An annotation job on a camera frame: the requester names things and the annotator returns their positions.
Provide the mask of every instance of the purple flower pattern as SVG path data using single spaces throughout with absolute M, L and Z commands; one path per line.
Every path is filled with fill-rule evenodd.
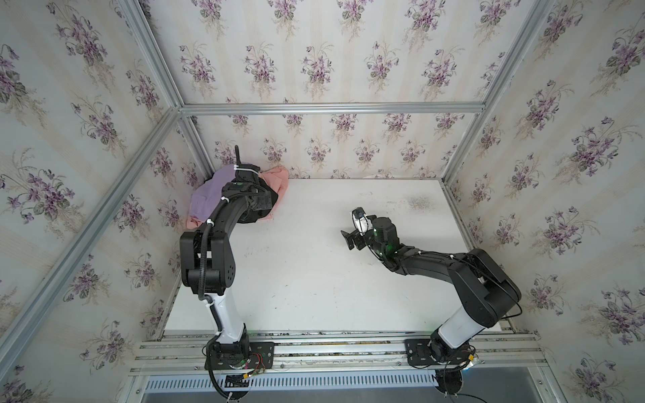
M 383 168 L 376 171 L 374 179 L 394 179 L 394 171 L 396 168 Z
M 213 150 L 215 159 L 222 161 L 222 166 L 231 165 L 235 163 L 235 143 L 233 141 L 215 141 L 215 149 Z
M 564 255 L 568 250 L 575 253 L 576 247 L 582 243 L 582 234 L 585 230 L 591 233 L 600 231 L 595 227 L 595 221 L 579 218 L 580 212 L 575 207 L 570 207 L 566 213 L 555 210 L 553 215 L 544 219 L 549 224 L 548 229 L 537 230 L 533 236 L 535 242 L 532 248 L 537 248 L 539 255 L 552 258 L 552 252 Z
M 143 313 L 143 320 L 139 322 L 139 325 L 146 330 L 148 339 L 151 339 L 157 333 L 157 328 L 163 318 L 163 308 L 164 301 L 160 299 L 149 310 Z
M 341 170 L 334 170 L 330 179 L 351 179 L 350 171 L 351 168 L 343 168 Z
M 19 157 L 14 151 L 14 172 L 0 174 L 0 189 L 13 193 L 7 197 L 9 207 L 2 212 L 17 210 L 23 224 L 29 224 L 42 215 L 47 221 L 46 229 L 58 239 L 63 239 L 64 232 L 75 233 L 81 228 L 85 221 L 81 213 L 84 203 L 72 203 L 75 193 L 65 187 L 65 176 L 27 165 L 27 161 L 34 158 L 31 151 L 31 148 L 25 148 Z
M 544 60 L 548 55 L 553 54 L 551 49 L 557 45 L 555 42 L 564 35 L 567 28 L 578 26 L 582 21 L 583 8 L 584 0 L 573 0 L 571 4 L 559 1 L 553 7 L 553 11 L 546 19 L 549 26 L 544 29 L 535 47 L 535 53 L 538 53 L 535 60 Z
M 418 179 L 434 179 L 437 177 L 437 174 L 429 167 L 422 166 L 412 177 Z
M 479 139 L 479 143 L 477 143 L 477 158 L 485 157 L 489 148 L 499 145 L 502 141 L 504 131 L 499 128 L 500 125 L 501 122 L 497 116 L 493 116 L 493 119 L 484 125 L 484 128 L 482 129 L 482 137 Z
M 368 0 L 338 0 L 336 2 L 342 10 L 342 19 L 340 20 L 342 34 L 349 34 L 350 42 L 361 33 L 361 25 L 363 24 L 361 16 L 367 2 Z
M 174 275 L 179 273 L 179 270 L 181 270 L 181 254 L 179 253 L 179 241 L 175 242 L 175 245 L 172 247 L 172 254 L 170 258 L 168 258 L 168 265 L 170 267 L 170 271 Z
M 448 189 L 450 190 L 450 194 L 452 194 L 452 197 L 454 197 L 456 202 L 461 202 L 461 198 L 464 197 L 463 192 L 461 192 L 461 185 L 459 184 L 459 180 L 455 179 L 448 185 Z
M 332 81 L 332 61 L 329 60 L 327 51 L 333 45 L 323 43 L 318 50 L 313 46 L 307 46 L 307 56 L 303 59 L 301 73 L 307 75 L 304 83 L 305 92 L 309 92 L 314 101 L 320 99 L 327 91 L 325 84 Z
M 134 68 L 128 70 L 125 74 L 130 80 L 130 92 L 134 95 L 137 105 L 146 107 L 146 115 L 151 122 L 157 123 L 161 120 L 161 107 L 159 106 L 159 96 L 155 91 L 155 85 L 143 70 L 141 65 L 143 61 L 137 59 Z
M 484 80 L 484 84 L 478 87 L 477 93 L 475 94 L 476 98 L 484 99 L 484 96 L 488 92 L 488 88 L 490 87 L 494 78 L 497 76 L 499 68 L 502 66 L 505 55 L 506 52 L 501 52 L 499 55 L 497 55 L 497 59 L 494 62 L 486 66 L 486 71 L 484 71 L 484 73 L 479 77 Z
M 284 143 L 278 142 L 273 138 L 264 139 L 264 146 L 262 146 L 261 151 L 266 155 L 266 160 L 273 168 L 274 166 L 280 165 L 283 154 L 286 153 L 286 147 Z
M 629 28 L 616 32 L 619 35 L 614 39 L 611 49 L 614 54 L 605 65 L 598 66 L 598 75 L 591 83 L 599 82 L 600 88 L 594 95 L 607 95 L 609 90 L 618 89 L 618 79 L 627 81 L 626 74 L 633 68 L 640 65 L 640 60 L 645 57 L 645 12 L 638 21 Z
M 336 125 L 332 132 L 332 139 L 336 139 L 338 144 L 345 143 L 356 129 L 356 122 L 359 120 L 357 116 L 356 113 L 333 114 L 329 120 L 330 123 Z
M 14 368 L 14 373 L 18 375 L 24 366 L 16 366 Z M 49 391 L 47 387 L 43 388 L 41 384 L 38 384 L 34 388 L 27 388 L 27 383 L 22 380 L 15 378 L 11 381 L 7 380 L 7 383 L 4 385 L 2 397 L 0 402 L 2 403 L 48 403 L 49 399 L 52 397 L 52 392 Z
M 529 112 L 522 115 L 515 124 L 518 128 L 515 138 L 520 141 L 529 137 L 534 139 L 534 129 L 541 131 L 547 122 L 554 120 L 555 113 L 560 110 L 562 96 L 573 94 L 573 90 L 568 87 L 569 84 L 556 87 L 555 81 L 549 80 L 543 90 L 535 92 L 535 97 L 526 103 Z
M 197 176 L 196 167 L 194 162 L 184 163 L 181 166 L 181 173 L 184 174 L 184 183 L 189 185 L 193 189 L 197 189 L 201 184 L 199 177 Z
M 537 169 L 539 165 L 540 159 L 534 157 L 533 153 L 527 155 L 524 160 L 519 159 L 515 161 L 513 175 L 508 179 L 508 183 L 506 184 L 506 187 L 510 189 L 506 197 L 514 199 L 519 196 L 523 189 L 528 187 L 535 189 L 540 184 L 538 178 L 544 176 Z
M 144 216 L 145 213 L 146 210 L 139 204 L 139 198 L 130 194 L 112 220 L 119 228 L 119 232 L 129 228 L 130 236 L 138 241 L 139 237 L 147 239 L 150 233 L 150 225 L 148 225 L 148 217 Z
M 226 27 L 223 25 L 221 15 L 222 0 L 190 0 L 194 6 L 199 7 L 201 22 L 206 25 L 206 31 L 214 30 L 217 40 L 225 35 Z
M 215 84 L 215 68 L 211 66 L 210 60 L 204 55 L 203 49 L 206 48 L 205 43 L 195 42 L 192 48 L 182 44 L 179 45 L 181 56 L 179 62 L 181 63 L 181 71 L 192 76 L 190 84 L 193 91 L 199 91 L 204 99 L 209 98 L 216 88 Z
M 46 112 L 41 108 L 44 99 L 34 99 L 31 90 L 20 81 L 20 74 L 16 72 L 11 60 L 20 59 L 13 49 L 7 44 L 0 47 L 0 103 L 5 104 L 4 113 L 15 113 L 15 118 L 25 125 L 26 111 L 31 111 L 40 125 L 45 127 Z
M 20 304 L 12 301 L 17 291 L 18 288 L 14 287 L 8 293 L 0 295 L 0 337 L 5 334 L 15 317 L 20 313 Z
M 165 147 L 161 147 L 155 153 L 155 157 L 150 161 L 152 173 L 157 177 L 161 175 L 161 180 L 168 188 L 174 188 L 177 178 L 175 170 L 172 169 L 172 160 Z
M 613 291 L 601 293 L 606 306 L 596 302 L 581 306 L 588 313 L 580 323 L 592 324 L 591 334 L 604 338 L 609 345 L 613 339 L 618 339 L 623 346 L 645 342 L 645 288 L 632 293 L 616 286 Z
M 411 170 L 419 156 L 426 153 L 425 146 L 425 144 L 419 144 L 417 140 L 408 140 L 405 143 L 405 147 L 399 150 L 401 154 L 401 168 L 405 168 L 406 171 Z
M 265 100 L 271 95 L 275 88 L 271 83 L 275 82 L 275 72 L 278 70 L 269 57 L 267 50 L 272 48 L 270 43 L 260 44 L 259 47 L 248 45 L 246 47 L 246 57 L 244 58 L 244 72 L 253 76 L 251 81 L 251 90 L 257 92 L 260 99 Z
M 107 90 L 114 87 L 112 70 L 114 65 L 105 63 L 108 51 L 99 42 L 101 35 L 90 21 L 68 4 L 68 0 L 47 3 L 47 9 L 55 16 L 59 24 L 56 30 L 60 39 L 65 40 L 69 56 L 82 55 L 85 61 L 84 72 L 89 75 L 94 85 L 101 83 Z
M 293 99 L 287 99 L 284 98 L 283 103 L 284 104 L 292 104 L 295 101 Z M 302 115 L 295 115 L 295 114 L 290 114 L 290 115 L 283 115 L 285 123 L 286 123 L 286 129 L 287 132 L 293 133 L 294 137 L 298 137 L 298 135 L 302 132 L 302 123 L 303 123 L 303 116 Z
M 556 161 L 560 170 L 554 179 L 560 178 L 564 184 L 571 181 L 582 184 L 583 173 L 593 177 L 599 168 L 611 168 L 611 162 L 618 156 L 618 145 L 623 135 L 629 136 L 631 140 L 635 137 L 642 138 L 642 134 L 636 132 L 636 126 L 614 128 L 614 125 L 612 118 L 605 117 L 598 126 L 583 126 L 582 135 L 571 139 L 575 152 L 567 153 Z
M 435 58 L 428 62 L 426 69 L 423 70 L 423 77 L 428 78 L 428 82 L 421 87 L 420 95 L 423 95 L 426 101 L 434 101 L 437 96 L 443 94 L 443 88 L 450 84 L 450 78 L 457 75 L 457 62 L 455 55 L 460 54 L 464 48 L 457 46 L 445 52 L 443 49 L 437 49 Z
M 569 367 L 569 377 L 573 385 L 565 384 L 576 400 L 589 397 L 605 403 L 630 403 L 623 392 L 624 378 L 615 374 L 616 363 L 608 360 L 596 361 L 590 355 L 586 355 L 587 357 L 580 360 L 579 368 L 573 370 Z
M 475 178 L 475 188 L 470 193 L 470 208 L 477 208 L 482 201 L 490 201 L 491 195 L 494 193 L 490 187 L 490 178 L 485 173 L 481 178 Z
M 157 213 L 161 216 L 163 226 L 183 232 L 184 227 L 180 223 L 179 213 L 177 212 L 177 201 L 175 199 L 168 199 L 166 202 L 160 203 L 160 206 L 157 208 Z
M 484 242 L 484 231 L 482 230 L 483 225 L 484 223 L 482 222 L 481 217 L 477 217 L 474 220 L 468 220 L 468 231 L 476 244 Z
M 412 18 L 412 26 L 407 28 L 403 42 L 410 45 L 410 52 L 419 51 L 430 40 L 428 31 L 434 31 L 439 18 L 446 13 L 446 0 L 410 0 L 411 6 L 405 16 Z
M 453 146 L 446 152 L 444 152 L 444 155 L 441 157 L 441 166 L 439 167 L 440 171 L 443 171 L 445 167 L 448 166 L 448 163 L 450 162 L 450 157 L 455 153 L 455 150 L 457 149 L 457 145 L 453 144 Z
M 235 97 L 226 97 L 226 103 L 239 104 L 240 102 Z M 241 134 L 242 137 L 249 133 L 250 125 L 248 124 L 247 115 L 229 115 L 228 117 L 231 118 L 231 126 L 233 126 L 235 128 L 235 131 Z
M 403 132 L 408 129 L 412 122 L 412 115 L 408 113 L 388 113 L 383 120 L 387 128 L 383 131 L 383 138 L 386 142 L 396 143 L 401 138 Z
M 65 292 L 64 302 L 72 301 L 78 297 L 85 300 L 83 305 L 90 302 L 98 305 L 99 293 L 105 294 L 106 297 L 110 296 L 110 283 L 96 274 L 91 263 L 93 258 L 94 256 L 88 255 L 87 261 L 81 266 L 81 271 L 72 279 L 72 283 Z
M 437 127 L 435 128 L 435 136 L 438 136 L 438 139 L 443 139 L 448 134 L 450 134 L 452 126 L 461 121 L 466 117 L 464 113 L 439 113 L 435 120 L 437 121 Z
M 358 157 L 358 165 L 364 171 L 372 165 L 372 159 L 381 149 L 378 143 L 373 143 L 370 139 L 359 141 L 358 147 L 354 148 L 354 153 Z
M 289 179 L 311 179 L 312 176 L 307 170 L 304 170 L 300 167 L 291 167 L 289 168 Z
M 519 245 L 520 237 L 524 237 L 524 234 L 518 230 L 519 226 L 520 220 L 515 217 L 515 213 L 511 213 L 508 217 L 501 217 L 493 235 L 495 249 L 500 249 L 507 244 Z
M 161 277 L 152 268 L 151 257 L 149 253 L 144 253 L 139 255 L 136 261 L 127 262 L 128 268 L 123 270 L 123 274 L 132 283 L 130 289 L 144 287 L 154 291 L 157 286 L 161 285 Z
M 533 281 L 534 287 L 527 293 L 529 312 L 538 310 L 553 310 L 556 316 L 564 313 L 564 307 L 568 306 L 562 298 L 562 286 L 558 283 L 558 276 L 552 274 L 546 278 L 536 275 Z
M 399 65 L 396 52 L 399 49 L 388 49 L 388 44 L 374 42 L 372 54 L 365 58 L 367 69 L 370 71 L 368 82 L 370 89 L 375 88 L 374 94 L 383 91 L 388 86 L 388 73 L 394 66 Z
M 490 0 L 482 1 L 479 3 L 479 11 L 484 14 L 479 19 L 479 24 L 476 24 L 477 31 L 475 37 L 481 37 L 480 44 L 490 41 L 495 35 L 495 31 L 502 21 L 502 18 L 511 10 L 511 6 L 517 7 L 520 5 L 520 0 L 515 2 L 511 0 Z
M 324 167 L 325 157 L 327 154 L 332 152 L 332 149 L 329 147 L 329 143 L 325 143 L 318 138 L 310 139 L 309 145 L 304 150 L 307 155 L 309 155 L 312 167 L 316 168 L 317 171 Z
M 88 347 L 79 357 L 90 362 L 90 374 L 105 367 L 106 363 L 112 364 L 113 368 L 123 365 L 126 356 L 134 354 L 132 338 L 129 335 L 122 336 L 117 330 L 119 325 L 120 322 L 116 320 L 110 324 L 103 323 L 100 334 L 86 342 Z
M 280 31 L 284 30 L 286 34 L 285 40 L 287 40 L 295 33 L 294 22 L 297 23 L 297 20 L 294 20 L 293 17 L 298 0 L 267 0 L 267 3 L 273 8 L 273 15 L 275 16 L 273 22 L 275 23 L 276 32 L 279 34 Z
M 72 110 L 81 118 L 81 134 L 91 139 L 98 139 L 105 146 L 104 151 L 108 151 L 113 157 L 117 153 L 125 158 L 127 146 L 123 141 L 122 134 L 117 132 L 112 122 L 114 111 L 110 105 L 104 105 L 101 101 L 96 100 L 92 103 L 88 99 L 79 99 L 78 104 L 72 103 Z

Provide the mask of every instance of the mounting plate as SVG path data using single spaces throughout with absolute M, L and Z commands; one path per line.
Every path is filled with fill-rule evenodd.
M 273 366 L 273 349 L 275 343 L 273 342 L 257 342 L 250 343 L 251 353 L 249 354 L 249 361 L 241 369 L 255 369 L 258 367 L 259 358 L 254 353 L 260 354 L 262 357 L 262 363 L 266 369 L 270 369 Z M 211 368 L 216 371 L 220 369 L 231 369 L 231 363 L 236 365 L 241 358 L 238 355 L 229 355 L 221 354 L 219 356 L 213 355 L 211 357 Z

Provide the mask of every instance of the black cable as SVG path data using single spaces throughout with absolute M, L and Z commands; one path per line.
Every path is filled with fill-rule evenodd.
M 213 374 L 213 368 L 211 367 L 211 362 L 210 362 L 210 360 L 211 360 L 211 350 L 212 350 L 213 344 L 215 343 L 215 341 L 217 340 L 218 337 L 219 336 L 215 336 L 212 339 L 210 339 L 208 341 L 208 343 L 206 343 L 206 365 L 205 365 L 205 367 L 206 367 L 206 370 L 208 371 L 208 377 L 210 378 L 210 382 L 213 384 L 213 387 L 215 388 L 215 390 L 219 393 L 220 396 L 222 396 L 226 400 L 229 400 L 229 394 L 222 390 L 222 388 L 219 386 L 219 383 L 215 379 L 215 374 Z M 246 394 L 248 392 L 243 391 L 243 392 L 229 392 L 229 393 L 230 393 L 230 398 L 231 399 L 239 400 L 239 399 L 243 398 L 244 396 L 246 396 Z
M 468 397 L 476 398 L 477 400 L 481 400 L 484 403 L 488 403 L 487 401 L 485 401 L 484 399 L 482 399 L 480 397 L 469 395 L 467 393 L 458 393 L 457 396 L 468 396 Z

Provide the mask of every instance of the purple cloth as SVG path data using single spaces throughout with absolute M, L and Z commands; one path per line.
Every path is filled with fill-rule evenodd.
M 235 179 L 234 168 L 233 164 L 223 166 L 213 174 L 210 180 L 195 190 L 190 199 L 189 216 L 195 217 L 201 222 L 210 217 L 222 197 L 222 187 Z

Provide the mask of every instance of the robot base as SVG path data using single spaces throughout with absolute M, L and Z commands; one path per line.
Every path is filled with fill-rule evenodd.
M 240 350 L 240 346 L 237 345 L 237 348 L 231 348 L 236 346 L 236 344 L 219 344 L 215 343 L 213 345 L 213 351 L 211 352 L 211 368 L 214 371 L 218 369 L 255 369 L 255 368 L 265 368 L 270 369 L 273 366 L 273 348 L 275 343 L 264 342 L 264 343 L 248 343 L 248 358 L 246 359 L 245 354 Z

